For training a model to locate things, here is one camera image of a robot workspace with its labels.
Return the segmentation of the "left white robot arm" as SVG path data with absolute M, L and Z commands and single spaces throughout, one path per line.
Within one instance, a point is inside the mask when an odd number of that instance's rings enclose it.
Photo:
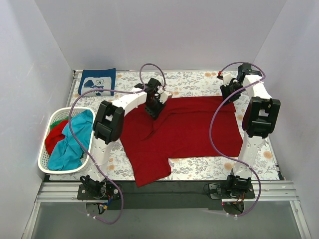
M 112 102 L 100 103 L 93 123 L 95 140 L 91 153 L 97 171 L 90 171 L 87 176 L 80 177 L 86 192 L 93 198 L 106 198 L 107 186 L 104 175 L 113 144 L 122 134 L 125 116 L 138 106 L 145 105 L 146 113 L 156 120 L 170 97 L 171 93 L 166 91 L 157 79 L 150 78 L 145 85 L 136 84 L 131 94 L 123 95 Z

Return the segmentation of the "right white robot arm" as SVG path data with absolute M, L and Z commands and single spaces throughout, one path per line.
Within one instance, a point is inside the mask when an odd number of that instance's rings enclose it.
M 253 193 L 251 177 L 258 151 L 276 125 L 281 102 L 267 92 L 263 81 L 264 72 L 247 62 L 238 62 L 237 76 L 231 77 L 219 71 L 217 78 L 223 80 L 220 87 L 224 101 L 232 103 L 246 91 L 250 101 L 242 119 L 243 144 L 231 173 L 225 182 L 225 192 L 231 198 L 243 198 Z

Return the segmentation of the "dark red t-shirt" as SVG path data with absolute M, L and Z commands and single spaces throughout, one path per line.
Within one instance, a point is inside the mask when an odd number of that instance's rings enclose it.
M 171 174 L 170 158 L 237 157 L 243 143 L 233 104 L 221 96 L 171 98 L 157 119 L 140 105 L 124 118 L 120 141 L 138 187 Z

